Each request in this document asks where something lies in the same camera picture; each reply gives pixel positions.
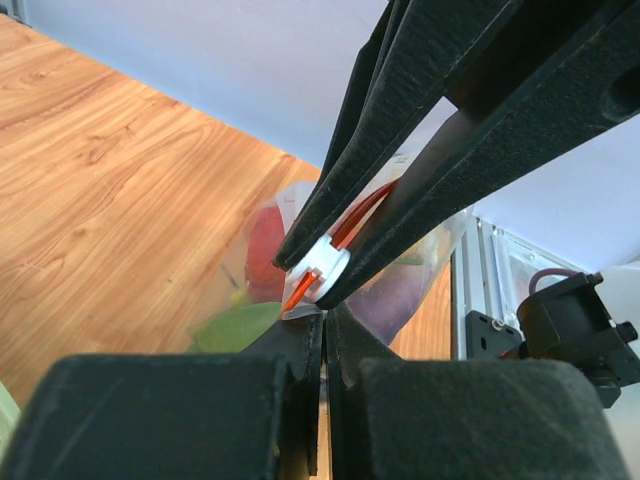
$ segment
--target purple fruit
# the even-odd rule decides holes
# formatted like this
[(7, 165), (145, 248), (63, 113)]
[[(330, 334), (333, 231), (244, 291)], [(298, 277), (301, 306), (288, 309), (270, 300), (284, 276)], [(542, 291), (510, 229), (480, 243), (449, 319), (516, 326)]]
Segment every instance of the purple fruit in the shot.
[(362, 287), (346, 301), (354, 316), (389, 345), (416, 313), (431, 272), (424, 265), (391, 265), (371, 287)]

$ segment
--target plastic bag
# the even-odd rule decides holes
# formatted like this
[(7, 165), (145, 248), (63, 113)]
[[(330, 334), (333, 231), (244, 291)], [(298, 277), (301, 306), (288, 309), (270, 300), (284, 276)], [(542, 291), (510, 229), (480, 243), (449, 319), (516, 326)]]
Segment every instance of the plastic bag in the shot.
[[(362, 196), (400, 176), (408, 163), (405, 157), (392, 159)], [(249, 217), (196, 312), (190, 351), (240, 351), (278, 320), (282, 301), (293, 287), (285, 285), (285, 272), (271, 262), (313, 187), (308, 182), (293, 184)], [(446, 220), (353, 293), (346, 304), (355, 318), (391, 343), (449, 261), (470, 218), (467, 209)], [(308, 309), (303, 304), (291, 316), (305, 315)]]

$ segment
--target wooden table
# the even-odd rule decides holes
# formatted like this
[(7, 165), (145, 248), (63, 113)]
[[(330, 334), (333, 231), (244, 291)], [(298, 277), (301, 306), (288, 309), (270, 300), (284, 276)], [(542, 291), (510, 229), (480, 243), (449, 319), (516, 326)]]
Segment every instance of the wooden table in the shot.
[[(318, 170), (0, 16), (0, 380), (184, 351), (230, 239)], [(393, 343), (448, 358), (449, 271)]]

